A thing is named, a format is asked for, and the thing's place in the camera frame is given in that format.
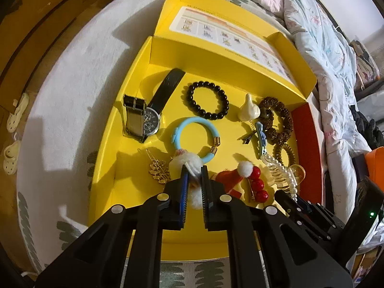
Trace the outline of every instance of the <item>white garlic-shaped figurine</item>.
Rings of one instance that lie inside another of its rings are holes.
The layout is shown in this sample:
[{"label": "white garlic-shaped figurine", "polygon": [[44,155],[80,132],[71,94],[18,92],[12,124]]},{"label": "white garlic-shaped figurine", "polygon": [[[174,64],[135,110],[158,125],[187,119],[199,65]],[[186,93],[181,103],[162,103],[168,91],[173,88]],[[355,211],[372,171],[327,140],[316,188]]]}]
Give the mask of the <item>white garlic-shaped figurine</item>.
[{"label": "white garlic-shaped figurine", "polygon": [[240,108],[237,117],[240,121],[246,122],[256,119],[260,116],[260,108],[252,102],[252,95],[247,93],[245,96],[245,103]]}]

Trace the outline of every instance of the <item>metal rivet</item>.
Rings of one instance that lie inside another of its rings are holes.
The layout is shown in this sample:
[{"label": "metal rivet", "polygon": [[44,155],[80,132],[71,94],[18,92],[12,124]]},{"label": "metal rivet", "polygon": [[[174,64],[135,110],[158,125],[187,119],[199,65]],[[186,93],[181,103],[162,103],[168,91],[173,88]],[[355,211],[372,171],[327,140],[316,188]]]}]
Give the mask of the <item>metal rivet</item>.
[{"label": "metal rivet", "polygon": [[169,195],[166,193],[161,193],[157,196],[157,199],[160,201],[166,201],[169,199]]},{"label": "metal rivet", "polygon": [[121,205],[113,206],[112,209],[111,209],[112,213],[115,213],[115,214],[122,213],[123,210],[124,209],[123,209],[123,207]]},{"label": "metal rivet", "polygon": [[268,206],[265,208],[265,212],[270,214],[270,215],[275,215],[277,213],[277,209],[276,209],[276,207]]},{"label": "metal rivet", "polygon": [[232,197],[230,195],[221,195],[220,200],[222,202],[230,202],[232,200]]}]

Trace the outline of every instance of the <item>black beaded bracelet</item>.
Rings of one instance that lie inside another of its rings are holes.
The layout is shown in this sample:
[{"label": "black beaded bracelet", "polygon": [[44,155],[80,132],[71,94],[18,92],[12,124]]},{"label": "black beaded bracelet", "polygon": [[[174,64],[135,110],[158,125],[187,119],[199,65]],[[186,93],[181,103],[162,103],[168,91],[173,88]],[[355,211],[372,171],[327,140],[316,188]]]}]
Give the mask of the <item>black beaded bracelet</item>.
[{"label": "black beaded bracelet", "polygon": [[[210,88],[212,89],[214,92],[217,93],[219,99],[222,101],[223,103],[223,109],[218,113],[210,113],[210,112],[206,112],[204,109],[201,108],[200,105],[197,105],[196,104],[196,101],[193,99],[193,93],[195,92],[195,89],[197,87],[207,87],[207,88]],[[199,81],[199,82],[194,82],[193,84],[191,84],[188,88],[188,92],[187,92],[187,102],[189,104],[189,106],[191,108],[193,108],[193,110],[195,112],[197,112],[197,114],[200,116],[200,117],[203,117],[205,119],[210,119],[210,120],[216,120],[216,119],[222,119],[224,118],[224,116],[228,113],[228,110],[229,110],[229,102],[227,100],[227,96],[225,95],[225,92],[224,90],[222,90],[220,88],[220,86],[218,85],[215,85],[213,82],[208,82],[208,81]]]}]

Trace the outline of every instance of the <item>light blue quilt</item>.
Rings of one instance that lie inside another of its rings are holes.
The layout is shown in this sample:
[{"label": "light blue quilt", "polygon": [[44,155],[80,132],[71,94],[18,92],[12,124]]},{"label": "light blue quilt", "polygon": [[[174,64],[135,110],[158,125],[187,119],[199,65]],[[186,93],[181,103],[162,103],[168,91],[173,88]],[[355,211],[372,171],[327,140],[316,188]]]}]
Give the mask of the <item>light blue quilt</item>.
[{"label": "light blue quilt", "polygon": [[357,185],[351,156],[370,151],[349,110],[349,105],[356,104],[356,56],[315,0],[284,0],[284,20],[317,76],[335,214],[346,222]]}]

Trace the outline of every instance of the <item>watch face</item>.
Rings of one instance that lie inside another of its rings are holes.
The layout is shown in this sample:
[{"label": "watch face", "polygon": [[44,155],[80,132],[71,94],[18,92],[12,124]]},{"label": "watch face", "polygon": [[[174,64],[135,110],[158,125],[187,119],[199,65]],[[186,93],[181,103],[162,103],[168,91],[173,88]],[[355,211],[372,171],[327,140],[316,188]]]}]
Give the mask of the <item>watch face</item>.
[{"label": "watch face", "polygon": [[144,135],[153,135],[160,127],[160,116],[152,108],[147,107],[144,111]]}]

